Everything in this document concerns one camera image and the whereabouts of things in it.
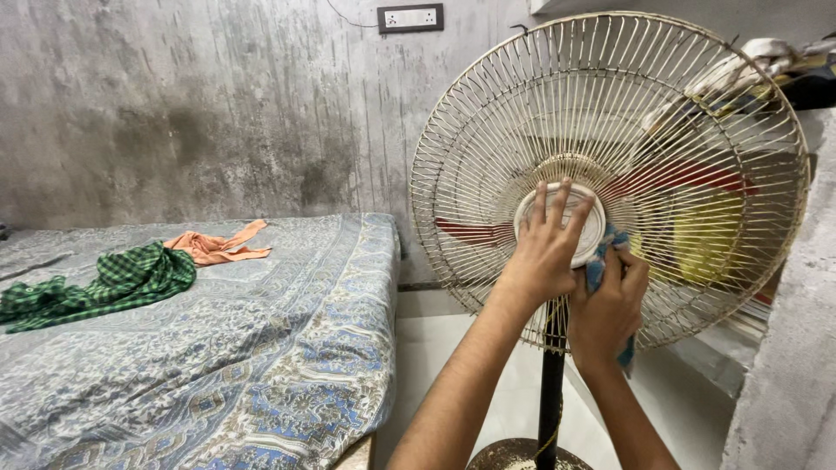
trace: power socket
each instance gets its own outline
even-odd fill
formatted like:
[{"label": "power socket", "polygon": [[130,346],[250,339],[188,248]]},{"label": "power socket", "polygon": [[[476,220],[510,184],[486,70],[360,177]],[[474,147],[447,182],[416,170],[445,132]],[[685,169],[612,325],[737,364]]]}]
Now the power socket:
[{"label": "power socket", "polygon": [[405,5],[377,9],[380,34],[444,29],[444,4]]}]

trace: wire grille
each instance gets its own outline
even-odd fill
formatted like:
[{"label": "wire grille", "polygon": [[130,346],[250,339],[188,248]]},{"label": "wire grille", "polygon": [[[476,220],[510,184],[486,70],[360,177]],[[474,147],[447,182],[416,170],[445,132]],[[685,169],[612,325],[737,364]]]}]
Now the wire grille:
[{"label": "wire grille", "polygon": [[[412,167],[418,237],[467,310],[516,247],[520,201],[563,176],[597,194],[651,266],[636,335],[647,349],[714,324],[767,281],[798,229],[809,166],[777,86],[705,29],[612,12],[521,33],[441,97]],[[567,317],[547,310],[522,340],[567,350]]]}]

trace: green checkered cloth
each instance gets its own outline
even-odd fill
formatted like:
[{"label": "green checkered cloth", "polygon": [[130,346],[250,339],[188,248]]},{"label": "green checkered cloth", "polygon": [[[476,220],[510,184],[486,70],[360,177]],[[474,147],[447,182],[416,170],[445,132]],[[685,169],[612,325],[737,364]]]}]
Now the green checkered cloth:
[{"label": "green checkered cloth", "polygon": [[6,333],[37,330],[134,309],[168,299],[195,282],[195,262],[182,250],[155,242],[124,253],[103,254],[99,277],[89,286],[65,286],[64,276],[35,285],[14,283],[0,296],[0,322]]}]

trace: patterned bedsheet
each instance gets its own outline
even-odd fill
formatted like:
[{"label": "patterned bedsheet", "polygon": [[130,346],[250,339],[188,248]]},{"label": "patterned bedsheet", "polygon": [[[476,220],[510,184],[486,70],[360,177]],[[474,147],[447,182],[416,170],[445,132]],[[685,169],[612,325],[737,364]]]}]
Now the patterned bedsheet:
[{"label": "patterned bedsheet", "polygon": [[[0,243],[0,289],[242,221],[34,232]],[[394,399],[400,245],[384,214],[268,220],[263,259],[198,269],[146,307],[0,334],[0,468],[325,468]]]}]

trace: hand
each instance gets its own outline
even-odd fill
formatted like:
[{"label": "hand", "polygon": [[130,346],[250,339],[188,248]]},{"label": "hand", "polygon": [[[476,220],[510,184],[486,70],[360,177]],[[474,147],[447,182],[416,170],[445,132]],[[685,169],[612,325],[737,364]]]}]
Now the hand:
[{"label": "hand", "polygon": [[572,211],[566,228],[563,210],[572,180],[564,178],[546,216],[546,183],[537,184],[531,221],[520,222],[517,249],[502,271],[494,289],[508,289],[531,310],[575,288],[570,268],[594,199],[585,198]]},{"label": "hand", "polygon": [[[569,347],[581,375],[616,365],[627,339],[641,326],[641,299],[648,284],[648,265],[626,252],[607,249],[601,287],[588,297],[579,276],[569,305]],[[621,278],[623,266],[627,273]]]}]

